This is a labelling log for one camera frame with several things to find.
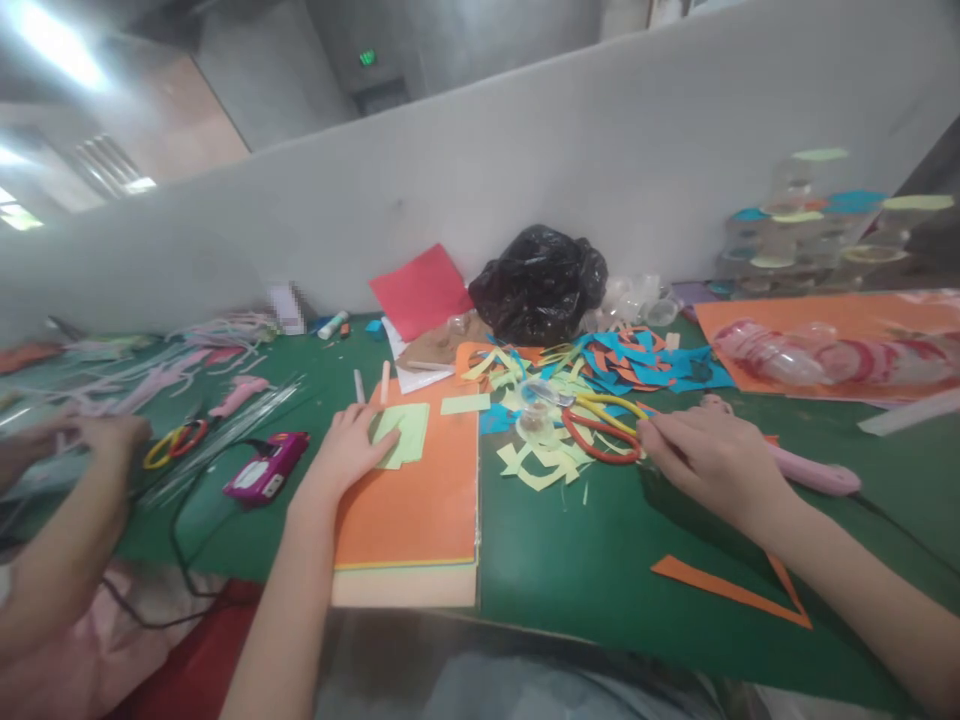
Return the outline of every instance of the orange paper strip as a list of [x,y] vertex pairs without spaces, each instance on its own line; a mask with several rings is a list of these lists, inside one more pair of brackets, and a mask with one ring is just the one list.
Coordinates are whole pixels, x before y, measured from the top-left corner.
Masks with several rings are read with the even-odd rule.
[[757,610],[762,610],[776,617],[796,623],[807,630],[813,630],[813,624],[810,622],[807,611],[800,603],[800,597],[797,595],[797,590],[793,586],[793,581],[790,579],[787,569],[778,558],[770,553],[767,553],[767,559],[770,560],[773,571],[777,574],[777,578],[783,585],[783,589],[786,590],[796,610],[789,610],[777,605],[777,603],[772,600],[767,600],[765,597],[745,590],[739,585],[734,585],[732,582],[718,578],[715,575],[697,570],[695,567],[691,567],[685,562],[678,560],[673,555],[667,555],[650,569],[658,575],[663,575],[671,580],[685,583],[700,590],[706,590],[709,593],[720,595],[721,597],[733,600],[742,605],[749,605]]

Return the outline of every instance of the scissors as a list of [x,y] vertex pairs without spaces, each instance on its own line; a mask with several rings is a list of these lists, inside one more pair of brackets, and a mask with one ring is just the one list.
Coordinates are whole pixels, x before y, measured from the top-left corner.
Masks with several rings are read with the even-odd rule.
[[[637,404],[632,403],[629,400],[616,397],[615,395],[596,395],[594,393],[580,393],[575,397],[561,395],[560,405],[563,407],[563,413],[560,417],[563,420],[563,426],[570,432],[570,436],[573,438],[574,442],[576,442],[585,453],[601,462],[612,465],[632,465],[636,462],[639,462],[643,457],[643,450],[640,447],[640,443],[637,441],[636,429],[620,422],[615,417],[607,413],[599,403],[619,405],[620,407],[626,408],[632,412],[641,420],[646,420],[648,417],[650,417],[647,411],[655,412],[646,406],[641,409],[641,407]],[[589,410],[604,422],[598,422],[596,420],[591,420],[581,415],[577,415],[572,409],[574,404]],[[576,432],[574,429],[574,423],[588,427],[591,430],[601,432],[604,435],[619,438],[630,446],[631,451],[626,455],[603,452],[580,437],[580,433]]]
[[150,452],[143,459],[144,470],[156,470],[169,463],[174,458],[183,457],[193,450],[210,431],[210,423],[204,420],[203,400],[201,399],[183,420],[183,424],[175,427],[150,448]]

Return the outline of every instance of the wall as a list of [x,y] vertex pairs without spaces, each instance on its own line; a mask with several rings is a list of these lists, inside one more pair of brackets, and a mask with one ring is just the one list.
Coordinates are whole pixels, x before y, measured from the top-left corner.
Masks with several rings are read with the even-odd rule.
[[431,243],[470,277],[533,222],[621,272],[704,278],[791,152],[851,151],[824,190],[897,189],[960,114],[958,10],[765,0],[624,37],[23,233],[0,288],[21,333],[169,329],[279,278],[371,310],[367,280]]
[[251,151],[356,117],[302,0],[221,2],[194,59]]
[[[410,97],[447,92],[588,47],[601,0],[306,0],[341,85],[403,77]],[[358,55],[379,61],[361,67]]]

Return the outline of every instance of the orange paper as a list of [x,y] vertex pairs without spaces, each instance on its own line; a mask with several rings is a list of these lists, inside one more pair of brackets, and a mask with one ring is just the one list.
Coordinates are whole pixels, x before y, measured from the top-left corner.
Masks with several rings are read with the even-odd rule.
[[[836,328],[837,338],[841,340],[897,340],[912,333],[940,335],[960,332],[960,292],[956,290],[705,303],[697,305],[696,311],[703,334],[710,342],[722,328],[746,317],[784,334],[812,322],[826,323]],[[797,387],[755,378],[723,353],[717,355],[743,392],[912,401],[958,384],[957,381],[945,381],[936,385],[845,383]]]
[[739,585],[734,585],[732,582],[718,578],[715,575],[697,570],[695,567],[691,567],[685,562],[678,560],[673,555],[667,555],[650,569],[658,575],[686,583],[700,590],[706,590],[709,593],[720,595],[721,597],[728,598],[743,605],[749,605],[757,610],[763,610],[776,617],[796,623],[807,630],[813,630],[813,623],[810,622],[810,617],[800,602],[800,597],[797,595],[797,590],[793,586],[793,581],[790,579],[790,574],[787,572],[787,569],[778,558],[770,553],[767,553],[767,558],[770,560],[770,564],[773,566],[773,571],[777,574],[777,578],[783,585],[783,589],[786,590],[787,595],[790,596],[790,601],[796,608],[795,610],[777,605],[777,603],[772,600],[767,600],[765,597],[745,590]]
[[[389,405],[429,403],[423,457],[372,470],[344,495],[337,518],[338,570],[474,562],[478,413],[441,415],[445,397],[477,394],[448,378],[407,395],[390,381]],[[379,397],[379,385],[372,397]]]

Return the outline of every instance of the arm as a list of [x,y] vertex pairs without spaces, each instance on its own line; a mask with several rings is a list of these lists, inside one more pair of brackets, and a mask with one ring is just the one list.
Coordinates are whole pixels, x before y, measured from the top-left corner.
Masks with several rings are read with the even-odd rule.
[[280,549],[233,675],[221,718],[313,716],[323,626],[333,585],[334,524],[343,493],[386,455],[393,431],[374,446],[376,411],[337,413],[287,509]]
[[960,619],[803,502],[755,426],[693,408],[638,430],[670,482],[779,557],[930,713],[960,715]]
[[130,458],[150,436],[149,423],[135,417],[72,422],[90,445],[90,465],[13,562],[12,592],[0,607],[0,665],[86,612],[126,522]]

